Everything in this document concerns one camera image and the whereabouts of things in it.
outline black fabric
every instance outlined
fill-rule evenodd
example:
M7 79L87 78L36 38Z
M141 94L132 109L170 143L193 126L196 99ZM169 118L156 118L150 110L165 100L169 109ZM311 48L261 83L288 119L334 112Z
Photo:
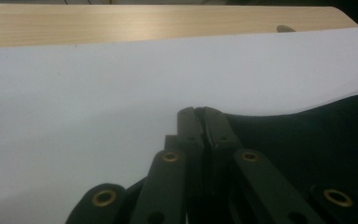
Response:
M291 115L227 119L242 145L263 152L304 197L332 184L358 198L358 95Z

